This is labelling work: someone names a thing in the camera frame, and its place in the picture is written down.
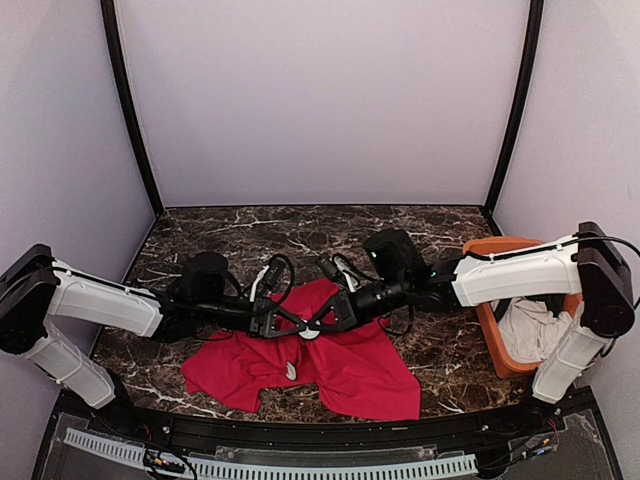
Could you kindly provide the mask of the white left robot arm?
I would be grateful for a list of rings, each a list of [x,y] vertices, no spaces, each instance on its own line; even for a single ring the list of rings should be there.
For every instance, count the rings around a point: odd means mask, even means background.
[[[35,244],[1,274],[1,350],[32,362],[55,383],[101,411],[120,436],[141,427],[122,381],[88,355],[109,327],[159,343],[195,337],[205,328],[273,338],[280,279],[295,281],[292,262],[272,256],[249,288],[227,259],[201,253],[187,260],[166,290],[126,286],[83,272]]]

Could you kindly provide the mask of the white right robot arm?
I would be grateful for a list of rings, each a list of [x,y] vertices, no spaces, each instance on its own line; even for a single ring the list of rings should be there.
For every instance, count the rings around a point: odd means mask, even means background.
[[[596,356],[629,332],[636,317],[630,242],[584,222],[548,243],[491,237],[462,255],[428,263],[408,232],[385,229],[364,243],[376,279],[329,297],[302,332],[343,333],[401,307],[449,313],[487,307],[507,356],[532,364],[531,396],[510,413],[521,434],[534,432]]]

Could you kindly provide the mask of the round brooch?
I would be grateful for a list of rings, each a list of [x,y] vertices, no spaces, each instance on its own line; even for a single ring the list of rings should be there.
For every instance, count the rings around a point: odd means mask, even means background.
[[[298,335],[305,340],[311,341],[315,340],[320,335],[320,331],[306,328],[304,331],[299,332]]]
[[[289,381],[295,381],[297,379],[297,369],[295,365],[289,361],[286,362],[285,376]]]

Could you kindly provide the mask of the magenta t-shirt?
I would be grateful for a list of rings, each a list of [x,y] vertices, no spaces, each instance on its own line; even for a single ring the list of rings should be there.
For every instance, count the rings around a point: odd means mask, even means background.
[[[297,369],[289,381],[286,362]],[[214,334],[182,366],[189,393],[204,393],[231,409],[256,413],[265,389],[316,385],[330,411],[378,421],[417,420],[421,386],[378,321],[315,340],[275,340],[244,333]]]

